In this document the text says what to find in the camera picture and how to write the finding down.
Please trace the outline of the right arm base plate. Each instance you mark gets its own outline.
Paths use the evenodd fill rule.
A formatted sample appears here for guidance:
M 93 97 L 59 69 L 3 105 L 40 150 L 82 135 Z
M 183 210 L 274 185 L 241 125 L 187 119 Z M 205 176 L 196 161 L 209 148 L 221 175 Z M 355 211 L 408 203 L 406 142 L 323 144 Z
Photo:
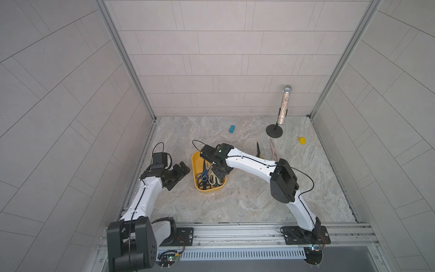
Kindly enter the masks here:
M 320 226 L 313 232 L 298 226 L 283 226 L 280 232 L 284 235 L 286 245 L 328 245 L 331 239 L 325 226 Z

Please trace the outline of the yellow plastic storage box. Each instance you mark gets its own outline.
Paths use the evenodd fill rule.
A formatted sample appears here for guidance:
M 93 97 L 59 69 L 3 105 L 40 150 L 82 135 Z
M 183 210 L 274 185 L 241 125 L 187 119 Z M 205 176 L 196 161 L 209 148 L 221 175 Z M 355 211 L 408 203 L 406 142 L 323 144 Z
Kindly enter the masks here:
M 199 151 L 192 155 L 191 162 L 193 166 L 194 183 L 200 192 L 214 192 L 226 184 L 227 178 L 218 178 L 211 169 L 211 163 L 201 158 Z

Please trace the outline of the cream handled kitchen scissors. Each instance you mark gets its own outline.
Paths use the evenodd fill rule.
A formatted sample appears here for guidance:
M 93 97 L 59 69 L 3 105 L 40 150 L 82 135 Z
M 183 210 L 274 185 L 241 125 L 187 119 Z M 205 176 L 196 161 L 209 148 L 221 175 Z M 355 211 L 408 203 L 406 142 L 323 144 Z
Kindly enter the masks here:
M 219 178 L 216 176 L 216 174 L 213 173 L 211 165 L 209 167 L 209 172 L 208 172 L 208 183 L 210 184 L 211 187 L 221 186 L 221 182 L 220 182 Z

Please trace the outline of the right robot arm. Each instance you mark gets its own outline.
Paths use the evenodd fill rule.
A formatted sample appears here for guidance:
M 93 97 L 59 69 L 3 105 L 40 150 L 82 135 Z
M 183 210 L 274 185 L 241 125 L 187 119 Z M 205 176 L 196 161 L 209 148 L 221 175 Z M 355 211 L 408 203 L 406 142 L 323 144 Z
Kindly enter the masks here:
M 286 160 L 260 159 L 226 143 L 216 147 L 204 145 L 200 156 L 211 164 L 213 173 L 221 180 L 235 168 L 265 180 L 270 184 L 272 197 L 286 204 L 296 218 L 299 230 L 307 235 L 319 234 L 321 222 L 302 198 L 294 169 Z

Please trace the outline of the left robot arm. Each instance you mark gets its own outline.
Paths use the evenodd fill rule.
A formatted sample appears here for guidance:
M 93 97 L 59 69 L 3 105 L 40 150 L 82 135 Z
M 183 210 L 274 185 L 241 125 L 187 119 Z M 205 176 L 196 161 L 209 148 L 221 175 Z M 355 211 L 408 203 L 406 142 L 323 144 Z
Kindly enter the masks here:
M 157 261 L 157 248 L 176 240 L 176 224 L 172 217 L 154 222 L 150 216 L 157 196 L 190 173 L 184 162 L 167 169 L 152 164 L 140 176 L 139 189 L 127 212 L 107 230 L 108 267 L 111 272 L 134 272 L 152 268 Z

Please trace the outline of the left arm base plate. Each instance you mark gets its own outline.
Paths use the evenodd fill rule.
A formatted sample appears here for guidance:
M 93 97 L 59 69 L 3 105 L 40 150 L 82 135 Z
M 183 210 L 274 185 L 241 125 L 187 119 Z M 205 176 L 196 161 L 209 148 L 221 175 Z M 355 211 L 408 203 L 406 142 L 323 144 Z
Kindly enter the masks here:
M 177 228 L 169 238 L 161 243 L 161 247 L 190 247 L 193 244 L 194 228 Z

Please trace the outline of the pink handled scissors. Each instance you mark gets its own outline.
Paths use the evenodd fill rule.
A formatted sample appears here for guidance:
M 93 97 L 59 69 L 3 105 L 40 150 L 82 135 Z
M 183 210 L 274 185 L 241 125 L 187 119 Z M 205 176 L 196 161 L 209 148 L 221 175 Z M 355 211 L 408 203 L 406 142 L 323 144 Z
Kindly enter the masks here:
M 270 148 L 271 148 L 271 153 L 272 153 L 271 160 L 277 162 L 280 159 L 280 157 L 279 157 L 279 154 L 276 150 L 276 147 L 275 147 L 272 139 L 270 139 Z

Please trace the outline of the yellow black handled scissors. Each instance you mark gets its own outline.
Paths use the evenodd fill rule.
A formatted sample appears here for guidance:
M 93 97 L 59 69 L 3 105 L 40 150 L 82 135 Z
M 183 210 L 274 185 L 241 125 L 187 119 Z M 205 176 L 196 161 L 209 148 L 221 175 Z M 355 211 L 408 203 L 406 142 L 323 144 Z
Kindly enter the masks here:
M 256 155 L 256 157 L 258 157 L 260 159 L 263 159 L 263 156 L 262 156 L 262 153 L 261 153 L 261 150 L 260 150 L 258 142 L 256 143 L 256 147 L 257 147 L 257 155 Z

